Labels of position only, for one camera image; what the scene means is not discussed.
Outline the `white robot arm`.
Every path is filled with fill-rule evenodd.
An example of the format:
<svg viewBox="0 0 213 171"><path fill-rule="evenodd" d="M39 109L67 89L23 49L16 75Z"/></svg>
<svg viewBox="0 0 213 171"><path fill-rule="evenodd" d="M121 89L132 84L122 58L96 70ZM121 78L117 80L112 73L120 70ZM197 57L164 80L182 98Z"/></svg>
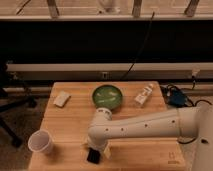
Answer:
<svg viewBox="0 0 213 171"><path fill-rule="evenodd" d="M195 137L191 171L213 171L213 106L173 108L167 111L113 120L107 108L98 108L88 128L88 146L103 152L109 139Z"/></svg>

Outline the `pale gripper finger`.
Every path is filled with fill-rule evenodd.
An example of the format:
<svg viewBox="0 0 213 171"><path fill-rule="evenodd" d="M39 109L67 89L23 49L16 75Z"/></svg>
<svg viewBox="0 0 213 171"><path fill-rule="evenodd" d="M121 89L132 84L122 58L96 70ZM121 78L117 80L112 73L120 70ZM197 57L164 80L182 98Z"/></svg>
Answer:
<svg viewBox="0 0 213 171"><path fill-rule="evenodd" d="M111 150L110 150L110 147L107 146L104 150L104 156L109 159L111 157Z"/></svg>

